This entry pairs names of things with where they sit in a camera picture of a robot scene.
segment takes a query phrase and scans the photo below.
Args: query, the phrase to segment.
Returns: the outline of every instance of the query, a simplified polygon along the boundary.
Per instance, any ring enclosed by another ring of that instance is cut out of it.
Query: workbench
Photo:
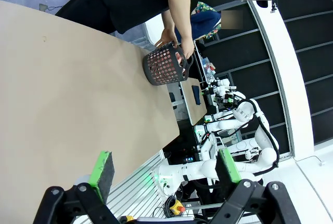
[[[179,135],[148,53],[108,34],[0,1],[0,215],[32,223],[45,190],[69,189],[112,152],[116,185]]]
[[[196,125],[197,122],[207,113],[206,104],[203,100],[203,95],[201,94],[200,82],[196,78],[189,77],[186,81],[180,82],[180,85],[183,91],[189,120],[192,125]],[[192,86],[199,87],[200,105],[196,104]]]

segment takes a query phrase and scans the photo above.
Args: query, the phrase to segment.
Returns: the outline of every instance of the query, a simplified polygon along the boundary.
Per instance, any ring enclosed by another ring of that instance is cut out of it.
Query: blue object
[[[193,85],[192,90],[193,90],[193,95],[194,95],[194,99],[196,101],[196,104],[200,105],[200,89],[199,89],[199,86]]]
[[[212,10],[191,15],[192,39],[197,39],[213,31],[220,19],[221,13]],[[181,43],[182,37],[177,28],[175,28],[175,33],[178,42]]]

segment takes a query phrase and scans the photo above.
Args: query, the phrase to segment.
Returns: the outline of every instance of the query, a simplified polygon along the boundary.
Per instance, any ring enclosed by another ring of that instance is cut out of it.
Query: white wall
[[[283,96],[294,156],[298,160],[308,157],[314,150],[311,115],[301,69],[290,36],[279,11],[271,13],[272,2],[268,2],[268,8],[261,8],[256,2],[250,2],[250,7],[258,19],[270,50]]]

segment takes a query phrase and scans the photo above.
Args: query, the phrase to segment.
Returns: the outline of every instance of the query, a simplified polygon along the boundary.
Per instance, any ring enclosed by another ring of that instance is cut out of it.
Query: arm
[[[192,38],[190,22],[190,0],[168,0],[172,19],[182,39]]]
[[[174,29],[175,28],[175,23],[173,22],[173,19],[171,17],[170,10],[164,11],[162,13],[162,20],[163,20],[163,25],[165,29]]]

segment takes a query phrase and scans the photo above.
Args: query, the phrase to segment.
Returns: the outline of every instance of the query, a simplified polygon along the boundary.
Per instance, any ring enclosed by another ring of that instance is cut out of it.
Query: hand
[[[194,42],[191,37],[182,38],[182,49],[186,59],[189,59],[194,51]]]
[[[174,44],[174,48],[177,47],[178,45],[178,40],[175,34],[175,29],[173,28],[164,28],[163,32],[162,32],[162,36],[161,39],[159,41],[156,42],[155,46],[156,47],[161,47],[169,42],[173,41]]]

